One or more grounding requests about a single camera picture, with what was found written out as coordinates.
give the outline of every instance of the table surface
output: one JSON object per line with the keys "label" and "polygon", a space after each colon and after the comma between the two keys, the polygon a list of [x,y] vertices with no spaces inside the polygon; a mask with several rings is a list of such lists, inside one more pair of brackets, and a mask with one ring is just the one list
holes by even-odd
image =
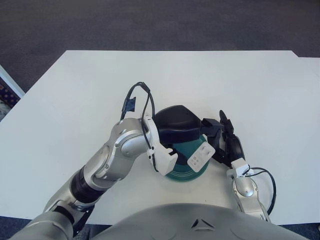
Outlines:
{"label": "table surface", "polygon": [[[66,51],[0,123],[0,215],[32,219],[109,138],[123,100],[146,82],[156,111],[184,105],[199,118],[222,109],[252,167],[274,176],[275,224],[320,222],[320,82],[291,51]],[[135,90],[139,117],[146,100]],[[148,207],[236,208],[227,168],[210,161],[194,181],[153,171],[146,155],[108,190],[89,219],[114,224]],[[254,177],[268,208],[268,176]]]}

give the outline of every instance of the black cable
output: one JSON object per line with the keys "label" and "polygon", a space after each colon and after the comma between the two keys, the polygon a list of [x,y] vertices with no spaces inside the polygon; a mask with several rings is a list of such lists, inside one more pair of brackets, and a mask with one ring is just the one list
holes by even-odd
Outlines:
{"label": "black cable", "polygon": [[249,164],[248,164],[248,166],[249,166],[249,168],[242,175],[246,175],[250,171],[251,167]]}
{"label": "black cable", "polygon": [[272,187],[273,187],[273,194],[272,194],[272,200],[271,200],[270,207],[268,208],[268,211],[267,211],[268,215],[270,215],[272,210],[274,209],[274,206],[275,206],[275,203],[276,203],[276,197],[277,197],[276,181],[275,181],[274,177],[272,176],[272,174],[268,170],[266,170],[266,169],[264,169],[262,167],[251,167],[251,169],[253,169],[253,170],[261,170],[261,171],[258,172],[258,173],[252,174],[252,175],[246,175],[246,177],[253,177],[253,176],[257,176],[257,175],[262,174],[262,173],[267,173],[271,178]]}
{"label": "black cable", "polygon": [[146,128],[145,128],[145,122],[144,122],[144,116],[145,116],[145,112],[146,112],[146,108],[147,108],[148,102],[149,102],[149,95],[148,95],[148,97],[146,99],[146,102],[145,102],[145,105],[144,105],[144,108],[143,108],[143,112],[142,112],[141,128],[142,128],[142,132],[143,132],[143,136],[144,136],[144,139],[146,141],[146,144],[148,145],[148,148],[151,149],[151,145],[150,145],[149,140],[148,140],[147,135],[146,135]]}
{"label": "black cable", "polygon": [[137,82],[136,84],[134,84],[130,90],[128,91],[125,99],[124,99],[124,102],[123,102],[123,105],[122,105],[122,113],[121,113],[121,117],[120,117],[120,120],[123,120],[126,116],[126,113],[127,113],[127,103],[128,101],[130,100],[130,97],[131,97],[131,94],[132,92],[134,91],[134,89],[136,87],[141,87],[147,94],[148,94],[148,97],[150,98],[150,102],[151,102],[151,108],[152,108],[152,118],[155,117],[155,114],[156,114],[156,111],[155,111],[155,103],[154,103],[154,99],[152,97],[152,94],[151,94],[151,91],[150,89],[148,88],[148,86],[143,82],[143,81],[139,81]]}
{"label": "black cable", "polygon": [[[123,120],[126,116],[126,113],[127,113],[127,104],[128,104],[128,101],[130,100],[130,97],[131,97],[131,94],[132,92],[134,91],[135,87],[141,87],[146,93],[147,93],[147,99],[146,99],[146,102],[145,102],[145,105],[144,105],[144,108],[143,108],[143,112],[142,112],[142,116],[141,116],[141,128],[142,128],[142,132],[143,132],[143,136],[144,136],[144,139],[145,139],[145,142],[146,144],[148,145],[148,148],[149,149],[153,149],[153,146],[150,145],[150,142],[147,138],[147,134],[146,134],[146,128],[145,128],[145,122],[144,122],[144,117],[145,117],[145,112],[146,112],[146,109],[147,109],[147,106],[148,106],[148,102],[149,102],[149,99],[150,99],[150,102],[151,102],[151,109],[152,109],[152,118],[154,119],[155,118],[155,115],[156,115],[156,110],[155,110],[155,103],[154,103],[154,98],[152,97],[152,94],[151,94],[151,91],[150,89],[148,88],[148,86],[142,82],[142,81],[139,81],[137,82],[136,84],[134,84],[129,92],[127,93],[125,99],[124,99],[124,103],[123,103],[123,106],[122,106],[122,113],[121,113],[121,117],[120,117],[120,120]],[[152,158],[152,163],[153,163],[153,168],[156,172],[158,172],[157,168],[156,168],[156,160],[155,160],[155,155],[152,154],[152,156],[149,156],[149,158],[151,159]]]}

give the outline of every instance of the black cover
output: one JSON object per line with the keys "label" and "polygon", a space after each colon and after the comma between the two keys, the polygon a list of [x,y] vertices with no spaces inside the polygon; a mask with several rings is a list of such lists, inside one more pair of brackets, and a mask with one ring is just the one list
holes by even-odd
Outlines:
{"label": "black cover", "polygon": [[183,105],[159,111],[154,122],[162,145],[189,142],[200,137],[200,119]]}

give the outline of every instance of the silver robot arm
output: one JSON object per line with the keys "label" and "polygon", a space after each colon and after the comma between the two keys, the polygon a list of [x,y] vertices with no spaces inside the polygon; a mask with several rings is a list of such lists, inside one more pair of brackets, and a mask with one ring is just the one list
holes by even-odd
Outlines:
{"label": "silver robot arm", "polygon": [[[146,134],[151,139],[150,131]],[[49,200],[44,212],[11,240],[70,240],[84,227],[100,196],[129,173],[148,150],[141,120],[125,118],[109,140]]]}

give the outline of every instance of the robotic arm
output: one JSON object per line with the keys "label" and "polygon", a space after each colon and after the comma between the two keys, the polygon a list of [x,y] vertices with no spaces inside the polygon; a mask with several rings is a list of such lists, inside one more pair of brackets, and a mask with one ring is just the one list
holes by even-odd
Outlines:
{"label": "robotic arm", "polygon": [[[124,118],[126,112],[134,111],[135,98],[130,99],[130,96],[136,86],[148,93],[142,117]],[[152,116],[145,115],[149,99]],[[174,115],[170,111],[180,112]],[[44,212],[11,240],[72,239],[84,227],[101,195],[127,176],[138,156],[146,153],[154,169],[164,176],[173,170],[178,159],[178,154],[170,148],[172,141],[192,141],[200,134],[205,134],[208,143],[216,150],[206,157],[209,159],[215,153],[214,159],[231,168],[227,176],[233,180],[232,189],[240,210],[270,221],[259,202],[258,187],[249,177],[253,171],[244,160],[240,141],[233,134],[230,120],[226,121],[222,113],[220,123],[209,118],[200,121],[183,106],[159,112],[155,117],[149,88],[143,82],[135,84],[124,101],[120,121],[112,128],[109,140],[52,196]],[[221,133],[226,141],[225,150],[220,149],[219,145]]]}
{"label": "robotic arm", "polygon": [[140,119],[125,118],[112,129],[109,140],[49,200],[44,213],[32,220],[12,240],[70,240],[84,227],[100,196],[129,173],[135,159],[143,154],[162,158],[157,165],[163,175],[173,169],[177,154],[159,144],[159,136],[151,117],[146,116],[151,142],[149,149]]}

